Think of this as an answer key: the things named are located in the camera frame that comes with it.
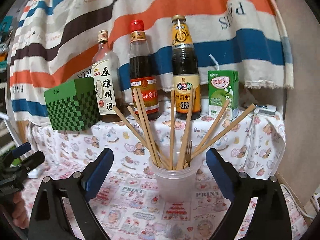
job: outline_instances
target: metal fork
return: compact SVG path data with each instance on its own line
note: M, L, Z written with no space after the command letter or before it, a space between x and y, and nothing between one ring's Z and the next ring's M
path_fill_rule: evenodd
M188 163L189 167L190 167L190 162L191 162L191 151L192 151L192 141L188 140L185 159L186 159L186 162Z

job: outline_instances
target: pink patterned tablecloth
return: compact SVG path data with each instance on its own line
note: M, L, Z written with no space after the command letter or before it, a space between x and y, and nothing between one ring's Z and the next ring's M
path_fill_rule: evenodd
M165 103L163 108L161 117L151 122L154 136L160 145L170 141L170 105ZM143 133L132 116L128 119L138 132ZM213 118L206 113L192 122L191 138L194 145L201 141L212 122ZM228 124L229 121L221 120L214 135ZM184 121L176 120L176 141L180 141L184 125ZM23 196L28 215L31 214L36 192L44 176L62 179L75 171L82 171L85 165L97 158L104 147L113 150L114 164L97 197L90 201L90 206L113 240L206 240L230 205L222 196L205 163L197 172L189 201L166 203L159 196L157 182L149 167L148 151L123 122L100 121L84 132L61 132L52 130L51 126L30 125L27 138L33 151L43 151L47 160L41 178L30 179L26 183ZM257 115L254 119L250 114L215 143L214 147L238 171L245 171L251 177L267 179L274 174L284 152L283 119L279 113L275 117ZM291 217L292 239L297 240L307 225L286 190L284 195ZM245 235L256 201L252 199L236 239ZM73 230L77 237L83 238L68 200L65 202Z

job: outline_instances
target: red bottle cap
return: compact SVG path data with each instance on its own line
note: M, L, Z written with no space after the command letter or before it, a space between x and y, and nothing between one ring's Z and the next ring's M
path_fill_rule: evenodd
M144 25L142 20L133 20L130 23L130 32L144 31Z

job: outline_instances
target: clear plastic container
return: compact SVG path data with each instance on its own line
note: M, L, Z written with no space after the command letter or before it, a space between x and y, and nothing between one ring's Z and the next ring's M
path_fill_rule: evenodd
M181 145L173 149L173 165L177 164ZM160 146L169 157L170 145ZM201 167L202 157L199 154L190 162L190 167L180 171L168 171L155 166L149 158L150 168L155 173L160 196L167 202L181 203L191 198L196 183L196 172Z

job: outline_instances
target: bottle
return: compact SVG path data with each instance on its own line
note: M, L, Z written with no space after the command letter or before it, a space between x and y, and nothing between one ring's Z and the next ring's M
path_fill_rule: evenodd
M133 20L130 23L130 84L131 89L140 88L148 119L154 120L160 116L156 77L151 65L150 51L142 20ZM137 105L133 96L133 106L138 114Z
M119 84L119 58L109 49L108 31L98 33L99 50L92 59L93 80L97 95L99 112L103 122L119 122L121 119L112 109L122 105Z
M201 95L198 60L193 42L183 15L175 15L171 19L172 26L172 68L175 90L176 117L187 119L190 101L190 88L193 85L195 101L191 120L201 116Z

